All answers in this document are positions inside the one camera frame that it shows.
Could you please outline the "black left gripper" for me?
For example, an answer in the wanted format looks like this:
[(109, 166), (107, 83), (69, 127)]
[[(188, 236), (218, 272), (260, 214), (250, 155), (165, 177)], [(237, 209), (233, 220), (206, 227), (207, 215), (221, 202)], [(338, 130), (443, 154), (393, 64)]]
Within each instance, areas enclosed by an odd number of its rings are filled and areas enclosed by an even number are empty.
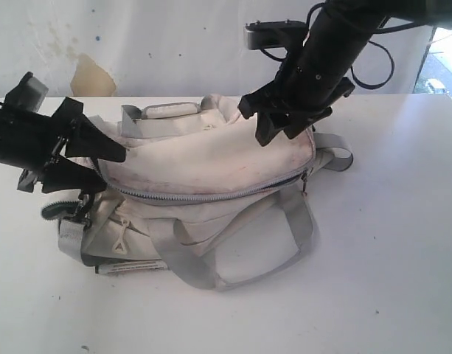
[(17, 189), (32, 192), (37, 182), (42, 193), (81, 190), (98, 193), (107, 184), (95, 170), (61, 156), (89, 157), (124, 162), (126, 149), (106, 136), (83, 115), (83, 104), (65, 98), (52, 116), (0, 107), (0, 163), (23, 170)]

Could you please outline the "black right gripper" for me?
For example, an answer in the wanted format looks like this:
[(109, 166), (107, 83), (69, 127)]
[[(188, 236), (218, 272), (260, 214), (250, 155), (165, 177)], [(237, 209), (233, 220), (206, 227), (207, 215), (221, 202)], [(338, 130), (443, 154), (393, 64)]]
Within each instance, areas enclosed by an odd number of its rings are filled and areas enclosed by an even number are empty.
[[(302, 46), (285, 49), (274, 79), (262, 88), (242, 96), (238, 108), (244, 118), (257, 115), (255, 138), (265, 147), (284, 130), (295, 139), (332, 113), (331, 105), (348, 97), (355, 89), (345, 74), (332, 73), (329, 66), (319, 66), (315, 57), (320, 44), (310, 37), (309, 30)], [(271, 57), (269, 49), (259, 49)]]

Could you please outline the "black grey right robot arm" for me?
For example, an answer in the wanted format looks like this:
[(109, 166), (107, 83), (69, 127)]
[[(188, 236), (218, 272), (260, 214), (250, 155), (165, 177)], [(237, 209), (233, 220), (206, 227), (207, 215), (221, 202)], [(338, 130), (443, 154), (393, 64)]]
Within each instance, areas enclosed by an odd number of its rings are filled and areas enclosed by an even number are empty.
[(323, 1), (306, 21), (247, 24), (248, 49), (283, 48), (286, 55), (270, 83), (242, 96), (240, 113), (257, 116), (261, 146), (280, 132), (294, 139), (331, 115), (333, 103), (359, 84), (346, 74), (373, 35), (421, 26), (452, 29), (452, 1)]

